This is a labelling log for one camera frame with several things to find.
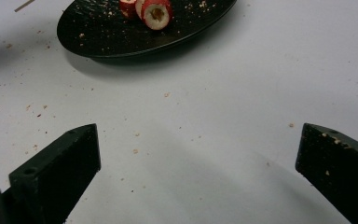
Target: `white surface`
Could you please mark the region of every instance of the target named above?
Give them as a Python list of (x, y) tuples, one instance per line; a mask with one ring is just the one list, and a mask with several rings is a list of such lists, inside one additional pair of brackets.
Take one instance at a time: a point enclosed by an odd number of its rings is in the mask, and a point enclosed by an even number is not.
[(304, 122), (358, 140), (358, 1), (239, 0), (179, 48), (111, 63), (61, 46), (71, 1), (24, 2), (0, 1), (2, 190), (95, 122), (103, 169), (69, 223), (347, 222), (294, 166)]

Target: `black plate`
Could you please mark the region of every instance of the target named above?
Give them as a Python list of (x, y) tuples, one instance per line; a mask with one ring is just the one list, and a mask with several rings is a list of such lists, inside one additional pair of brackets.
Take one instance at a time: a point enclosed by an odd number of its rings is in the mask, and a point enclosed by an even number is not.
[(219, 21), (236, 0), (171, 0), (173, 20), (152, 31), (127, 21), (118, 0), (76, 0), (62, 14), (57, 36), (69, 51), (90, 58), (120, 58), (166, 49)]

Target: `white table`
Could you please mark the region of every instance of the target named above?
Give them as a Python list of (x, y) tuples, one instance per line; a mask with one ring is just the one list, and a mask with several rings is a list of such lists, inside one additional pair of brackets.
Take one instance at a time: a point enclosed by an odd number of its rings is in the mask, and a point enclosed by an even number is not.
[(103, 169), (68, 223), (348, 222), (295, 161), (304, 122), (358, 140), (358, 1), (239, 0), (179, 48), (111, 63), (60, 44), (72, 1), (24, 2), (0, 1), (1, 190), (96, 123)]

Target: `oval plate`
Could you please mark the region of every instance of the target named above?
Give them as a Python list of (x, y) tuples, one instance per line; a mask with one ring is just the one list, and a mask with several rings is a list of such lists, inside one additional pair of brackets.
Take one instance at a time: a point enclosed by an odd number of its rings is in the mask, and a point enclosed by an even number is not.
[(219, 21), (236, 0), (171, 0), (172, 22), (152, 31), (141, 20), (128, 21), (118, 0), (76, 0), (62, 14), (57, 36), (62, 45), (89, 58), (121, 58), (166, 49)]

